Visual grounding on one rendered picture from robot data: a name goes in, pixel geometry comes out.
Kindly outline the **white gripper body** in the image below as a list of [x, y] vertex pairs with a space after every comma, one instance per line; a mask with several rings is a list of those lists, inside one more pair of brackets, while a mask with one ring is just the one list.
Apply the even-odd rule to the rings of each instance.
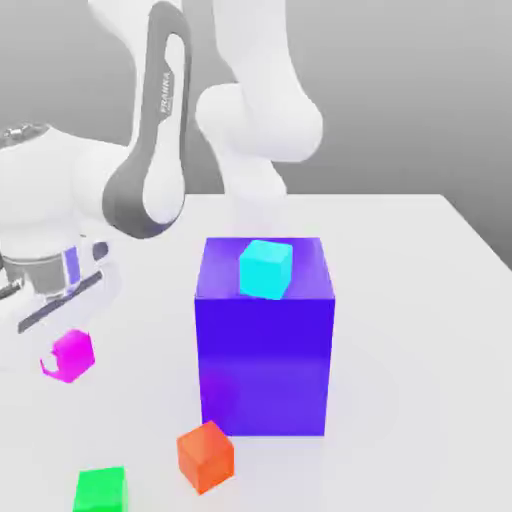
[[73, 329], [82, 330], [114, 300], [121, 288], [116, 264], [107, 262], [57, 299], [37, 294], [21, 279], [0, 289], [0, 370], [28, 370], [51, 353]]

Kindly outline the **small magenta cube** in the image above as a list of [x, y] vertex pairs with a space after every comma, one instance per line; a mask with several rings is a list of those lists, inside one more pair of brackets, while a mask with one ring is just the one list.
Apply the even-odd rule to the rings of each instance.
[[72, 383], [95, 363], [91, 337], [72, 329], [58, 339], [51, 352], [40, 360], [42, 372], [64, 383]]

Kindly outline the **small green cube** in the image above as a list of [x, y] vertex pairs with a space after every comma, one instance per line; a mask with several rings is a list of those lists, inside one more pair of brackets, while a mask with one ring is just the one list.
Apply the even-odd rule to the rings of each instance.
[[72, 512], [128, 512], [125, 468], [80, 471]]

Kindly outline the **small cyan cube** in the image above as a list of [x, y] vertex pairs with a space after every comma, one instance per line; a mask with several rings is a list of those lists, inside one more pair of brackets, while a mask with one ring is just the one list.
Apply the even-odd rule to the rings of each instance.
[[240, 293], [280, 300], [291, 282], [292, 266], [292, 245], [252, 240], [239, 257]]

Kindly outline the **small orange cube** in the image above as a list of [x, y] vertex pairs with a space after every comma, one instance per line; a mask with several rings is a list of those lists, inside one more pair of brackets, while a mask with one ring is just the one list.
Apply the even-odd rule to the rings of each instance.
[[213, 421], [180, 436], [176, 445], [178, 467], [199, 495], [234, 476], [234, 445]]

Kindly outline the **large blue box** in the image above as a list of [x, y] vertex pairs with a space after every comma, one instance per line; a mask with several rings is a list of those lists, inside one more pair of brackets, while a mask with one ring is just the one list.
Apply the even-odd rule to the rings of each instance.
[[239, 292], [247, 238], [209, 237], [194, 297], [201, 416], [229, 436], [321, 436], [336, 297], [322, 243], [289, 238], [280, 300]]

